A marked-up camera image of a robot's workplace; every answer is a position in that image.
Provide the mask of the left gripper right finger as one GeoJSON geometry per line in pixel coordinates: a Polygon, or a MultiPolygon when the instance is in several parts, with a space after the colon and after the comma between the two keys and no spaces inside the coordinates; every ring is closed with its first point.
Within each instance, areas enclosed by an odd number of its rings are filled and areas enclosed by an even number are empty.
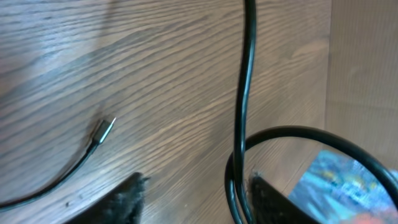
{"type": "Polygon", "coordinates": [[[254,219],[258,224],[318,223],[257,173],[249,178],[249,191],[254,219]]]}

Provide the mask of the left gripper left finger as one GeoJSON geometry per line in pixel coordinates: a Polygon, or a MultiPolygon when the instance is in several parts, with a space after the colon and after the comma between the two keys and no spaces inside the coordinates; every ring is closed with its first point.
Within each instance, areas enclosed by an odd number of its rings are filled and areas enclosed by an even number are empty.
{"type": "Polygon", "coordinates": [[[69,224],[140,224],[149,178],[135,172],[69,224]]]}

